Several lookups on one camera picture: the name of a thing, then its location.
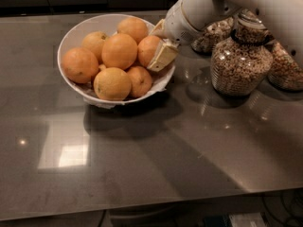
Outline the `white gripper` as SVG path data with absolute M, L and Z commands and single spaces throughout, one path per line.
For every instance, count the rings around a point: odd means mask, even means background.
M 202 0 L 179 0 L 173 5 L 165 20 L 161 19 L 150 34 L 161 40 L 147 68 L 159 72 L 172 63 L 178 55 L 177 44 L 191 44 L 205 28 Z

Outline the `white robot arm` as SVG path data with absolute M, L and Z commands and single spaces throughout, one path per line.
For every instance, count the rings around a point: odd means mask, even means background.
M 303 0 L 179 0 L 152 33 L 175 44 L 191 44 L 209 25 L 242 9 L 256 14 L 303 66 Z

